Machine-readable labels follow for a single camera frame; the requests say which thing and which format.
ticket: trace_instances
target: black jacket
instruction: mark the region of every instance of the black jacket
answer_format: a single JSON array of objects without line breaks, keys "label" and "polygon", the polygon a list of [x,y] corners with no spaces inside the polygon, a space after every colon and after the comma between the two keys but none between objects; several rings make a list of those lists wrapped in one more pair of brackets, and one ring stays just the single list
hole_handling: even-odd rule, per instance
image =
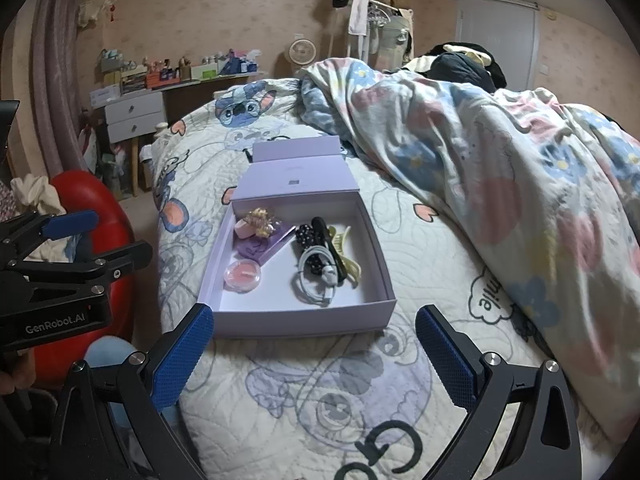
[{"label": "black jacket", "polygon": [[495,62],[495,58],[493,54],[491,54],[484,47],[475,44],[475,43],[460,43],[457,41],[447,41],[447,43],[443,43],[440,45],[434,46],[430,51],[426,54],[422,54],[423,56],[439,56],[440,54],[444,54],[446,50],[444,50],[445,45],[453,45],[453,46],[466,46],[467,48],[472,48],[473,50],[477,50],[478,52],[482,52],[487,54],[491,58],[491,65],[486,66],[486,70],[491,74],[491,79],[494,81],[494,85],[496,88],[507,88],[507,80],[504,78],[504,74],[502,73],[502,69],[500,65]]},{"label": "black jacket", "polygon": [[459,52],[440,54],[433,60],[431,68],[424,73],[424,76],[438,81],[471,83],[489,94],[495,92],[494,82],[487,70],[481,64]]}]

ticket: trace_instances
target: purple gift box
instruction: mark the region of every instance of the purple gift box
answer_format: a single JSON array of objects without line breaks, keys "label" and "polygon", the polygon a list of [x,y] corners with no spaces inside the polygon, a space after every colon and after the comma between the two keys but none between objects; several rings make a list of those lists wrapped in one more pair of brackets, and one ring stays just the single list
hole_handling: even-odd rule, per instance
[{"label": "purple gift box", "polygon": [[[254,254],[241,252],[234,227],[256,207],[271,209],[287,225],[310,223],[321,216],[344,232],[351,228],[346,253],[362,275],[357,286],[345,283],[328,306],[310,304],[298,286],[300,250],[293,242],[262,242],[273,247],[262,268],[260,285],[238,294],[224,287],[231,262]],[[225,212],[200,286],[198,302],[216,319],[216,338],[304,337],[382,330],[396,305],[382,247],[358,183],[340,154],[335,136],[275,140],[254,144],[254,162],[238,182]]]},{"label": "purple gift box", "polygon": [[269,238],[253,235],[244,240],[238,239],[236,251],[243,258],[248,258],[263,266],[269,261],[269,258],[284,247],[295,230],[294,225],[283,222]]}]

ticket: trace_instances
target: floral comforter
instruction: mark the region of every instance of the floral comforter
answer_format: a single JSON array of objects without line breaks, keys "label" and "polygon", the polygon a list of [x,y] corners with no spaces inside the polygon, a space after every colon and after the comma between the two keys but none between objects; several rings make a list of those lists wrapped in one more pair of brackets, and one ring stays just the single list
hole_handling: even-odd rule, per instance
[{"label": "floral comforter", "polygon": [[306,70],[302,120],[460,225],[614,440],[640,413],[640,142],[545,89],[490,95],[353,59]]}]

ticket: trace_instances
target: door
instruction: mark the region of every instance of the door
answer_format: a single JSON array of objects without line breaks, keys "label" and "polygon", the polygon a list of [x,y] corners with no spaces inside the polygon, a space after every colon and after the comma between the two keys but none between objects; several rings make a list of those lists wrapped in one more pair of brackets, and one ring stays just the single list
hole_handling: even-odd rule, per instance
[{"label": "door", "polygon": [[497,0],[458,0],[456,39],[484,46],[504,72],[509,90],[530,89],[538,55],[537,13]]}]

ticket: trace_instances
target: towel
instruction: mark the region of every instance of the towel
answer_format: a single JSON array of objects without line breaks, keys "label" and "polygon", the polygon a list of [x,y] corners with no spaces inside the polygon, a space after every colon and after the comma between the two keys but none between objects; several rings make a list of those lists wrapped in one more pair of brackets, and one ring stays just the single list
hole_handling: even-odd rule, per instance
[{"label": "towel", "polygon": [[349,17],[349,34],[352,36],[367,35],[367,11],[369,0],[353,0]]},{"label": "towel", "polygon": [[407,20],[409,23],[409,36],[411,37],[409,52],[405,54],[406,60],[412,60],[414,58],[414,11],[413,9],[398,9],[400,16]]}]

